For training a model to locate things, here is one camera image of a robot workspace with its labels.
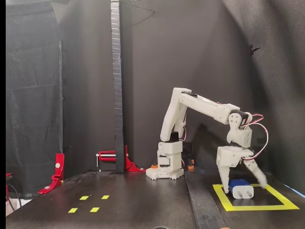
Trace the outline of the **white moving gripper finger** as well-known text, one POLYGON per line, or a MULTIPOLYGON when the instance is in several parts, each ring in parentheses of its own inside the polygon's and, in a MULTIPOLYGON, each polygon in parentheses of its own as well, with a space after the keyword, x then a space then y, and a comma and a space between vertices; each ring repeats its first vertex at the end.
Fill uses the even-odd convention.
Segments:
POLYGON ((243 162, 246 168, 257 179, 260 187, 265 189, 267 187, 267 178, 265 174, 262 172, 262 170, 259 168, 259 166, 257 165, 256 161, 252 159, 252 160, 243 160, 243 162))

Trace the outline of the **white fixed gripper finger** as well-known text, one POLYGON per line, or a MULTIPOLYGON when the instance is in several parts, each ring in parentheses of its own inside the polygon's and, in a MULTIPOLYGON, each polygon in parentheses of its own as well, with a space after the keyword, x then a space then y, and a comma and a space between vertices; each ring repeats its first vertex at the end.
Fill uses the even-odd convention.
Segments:
POLYGON ((223 185, 225 193, 229 193, 229 172, 230 167, 228 166, 218 166, 219 175, 223 185))

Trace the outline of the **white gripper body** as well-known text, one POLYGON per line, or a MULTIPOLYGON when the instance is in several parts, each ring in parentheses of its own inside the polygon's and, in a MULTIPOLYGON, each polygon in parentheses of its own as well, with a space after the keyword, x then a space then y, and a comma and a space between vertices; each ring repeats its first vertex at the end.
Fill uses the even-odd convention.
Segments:
POLYGON ((254 153, 242 147, 220 146, 217 148, 217 167, 236 167, 243 157, 252 157, 254 153))

